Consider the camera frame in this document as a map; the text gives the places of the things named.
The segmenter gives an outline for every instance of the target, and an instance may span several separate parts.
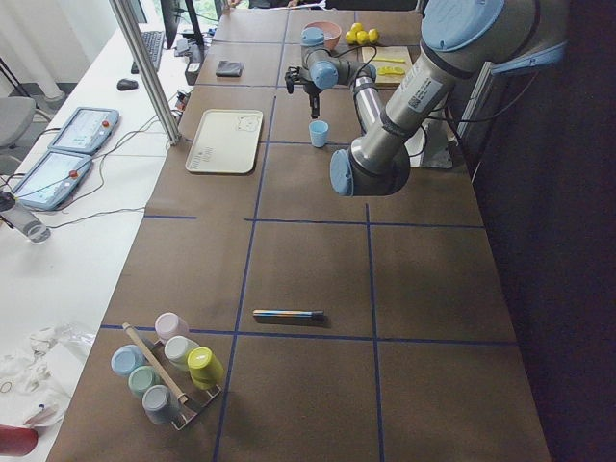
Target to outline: yellow lemon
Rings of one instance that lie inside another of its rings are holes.
[[[346,43],[348,43],[349,45],[354,45],[355,43],[357,43],[357,34],[353,31],[348,31],[345,34],[345,39]]]
[[[354,33],[358,33],[364,30],[364,25],[361,22],[353,22],[353,25],[350,26],[350,30]]]
[[[378,34],[378,30],[370,29],[368,31],[368,40],[370,41],[370,43],[377,43],[379,37],[380,35]]]
[[[357,43],[359,43],[360,45],[365,45],[368,43],[368,41],[368,33],[366,31],[359,31],[357,33]]]

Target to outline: orange bowl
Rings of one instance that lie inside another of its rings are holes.
[[[340,35],[343,32],[343,30],[338,24],[329,21],[311,22],[310,24],[306,24],[304,26],[304,29],[307,29],[309,27],[318,27],[323,31],[323,34],[325,35],[325,48],[327,48],[329,51],[336,48],[336,45],[340,40]]]

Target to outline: tablet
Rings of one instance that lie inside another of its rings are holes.
[[[115,109],[77,108],[49,148],[91,155],[105,143],[118,121]]]
[[[13,194],[28,208],[54,210],[70,196],[91,165],[89,154],[49,149],[14,188]]]

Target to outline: keyboard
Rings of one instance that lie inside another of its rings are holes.
[[[163,43],[165,42],[165,32],[163,31],[146,31],[141,32],[141,38],[145,44],[145,49],[150,55],[150,61],[154,68],[158,70],[161,66],[161,56],[163,55]],[[131,74],[139,74],[137,63],[133,62]]]

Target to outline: white desk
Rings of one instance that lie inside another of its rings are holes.
[[[79,106],[117,109],[120,123],[101,152],[113,148],[127,132],[140,129],[155,113],[141,76],[130,74],[132,61],[118,30],[48,128],[61,127]],[[163,53],[159,77],[167,98],[178,90],[191,89],[184,78],[185,68],[185,60],[174,58],[171,51]],[[118,91],[116,82],[121,78],[135,79],[140,87]],[[19,171],[28,171],[54,134],[45,134],[38,140]],[[38,216],[53,226],[98,212],[144,207],[166,155],[167,136],[157,122],[147,133],[137,134],[107,156],[102,169],[105,185],[101,190],[60,213]],[[99,162],[95,162],[77,196],[100,185]],[[143,212],[123,212],[87,219],[52,230],[51,237],[42,244],[31,244],[20,233],[0,226],[0,293],[4,301],[0,352],[10,354],[28,334],[67,322],[79,322],[96,332],[142,216]],[[45,460],[58,429],[56,425],[41,434],[34,451],[15,460]]]

